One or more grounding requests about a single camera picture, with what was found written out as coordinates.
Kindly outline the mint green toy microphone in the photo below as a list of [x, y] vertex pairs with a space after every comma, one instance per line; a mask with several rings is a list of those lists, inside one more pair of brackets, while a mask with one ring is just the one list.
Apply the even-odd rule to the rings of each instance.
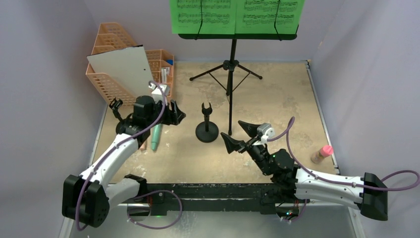
[[153, 133], [151, 137], [151, 149], [153, 152], [156, 152], [158, 149], [161, 131], [162, 131], [162, 124], [156, 124], [153, 128]]

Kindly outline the black round microphone stand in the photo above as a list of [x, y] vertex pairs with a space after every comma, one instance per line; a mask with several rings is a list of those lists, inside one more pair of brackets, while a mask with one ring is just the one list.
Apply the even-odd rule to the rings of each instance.
[[117, 124], [117, 126], [116, 126], [116, 129], [115, 129], [117, 133], [120, 131], [120, 129], [123, 126], [127, 125], [132, 120], [131, 119], [132, 114], [129, 114], [126, 118], [123, 118], [121, 116], [121, 114], [119, 112], [119, 108], [122, 105], [123, 105], [123, 101], [121, 99], [118, 99], [117, 100], [116, 98], [113, 98], [112, 101], [109, 104], [109, 108], [111, 109], [114, 117], [116, 119], [118, 119], [118, 121], [119, 121], [118, 124]]

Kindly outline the black music stand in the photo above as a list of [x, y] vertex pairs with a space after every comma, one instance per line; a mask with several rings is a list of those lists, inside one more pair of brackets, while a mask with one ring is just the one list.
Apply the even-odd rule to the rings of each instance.
[[227, 70], [228, 71], [228, 78], [227, 78], [227, 86], [224, 87], [222, 86], [222, 88], [226, 91], [226, 96], [229, 97], [229, 129], [228, 129], [228, 134], [231, 135], [232, 134], [232, 110], [233, 110], [233, 103], [232, 103], [232, 99], [233, 99], [233, 91], [235, 90], [235, 88], [233, 87], [233, 74], [234, 74], [234, 70], [236, 67], [246, 71], [248, 74], [252, 74], [255, 77], [257, 77], [258, 79], [262, 79], [263, 77], [254, 73], [253, 71], [245, 68], [244, 66], [240, 65], [239, 61], [235, 59], [235, 54], [236, 54], [236, 46], [237, 46], [237, 40], [238, 39], [252, 39], [252, 40], [294, 40], [297, 35], [296, 34], [292, 34], [292, 35], [276, 35], [276, 34], [262, 34], [262, 35], [257, 35], [257, 34], [233, 34], [233, 35], [226, 35], [226, 34], [202, 34], [202, 33], [195, 33], [195, 34], [179, 34], [179, 36], [182, 39], [189, 39], [189, 40], [198, 40], [198, 39], [231, 39], [232, 43], [231, 43], [231, 50], [230, 50], [230, 58], [228, 60], [225, 60], [223, 62], [223, 64], [212, 68], [208, 71], [205, 71], [201, 74], [198, 74], [196, 76], [193, 76], [190, 78], [190, 81], [193, 81], [199, 77], [202, 77], [206, 74], [211, 75], [211, 73], [213, 71], [216, 71], [220, 68]]

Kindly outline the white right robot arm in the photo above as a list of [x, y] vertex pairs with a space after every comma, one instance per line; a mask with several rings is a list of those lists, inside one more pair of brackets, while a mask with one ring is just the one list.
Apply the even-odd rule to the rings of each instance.
[[241, 120], [238, 123], [250, 139], [236, 140], [222, 132], [227, 153], [248, 153], [262, 174], [270, 176], [272, 183], [279, 187], [281, 200], [323, 200], [358, 209], [373, 220], [388, 220], [387, 186], [375, 174], [352, 177], [310, 170], [296, 162], [286, 149], [269, 153], [267, 143], [274, 136], [271, 124]]

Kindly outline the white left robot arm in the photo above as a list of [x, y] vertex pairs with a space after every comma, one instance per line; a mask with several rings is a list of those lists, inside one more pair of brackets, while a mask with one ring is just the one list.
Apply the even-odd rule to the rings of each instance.
[[113, 99], [109, 105], [119, 120], [116, 137], [107, 150], [80, 175], [69, 175], [63, 183], [62, 214], [73, 219], [77, 230], [88, 226], [97, 228], [107, 218], [110, 209], [132, 199], [141, 203], [151, 202], [154, 194], [165, 190], [149, 191], [146, 179], [132, 174], [109, 187], [110, 180], [125, 163], [147, 141], [151, 128], [157, 124], [178, 125], [185, 118], [175, 100], [166, 101], [165, 96], [153, 99], [139, 96], [133, 113], [122, 118], [119, 108], [123, 101]]

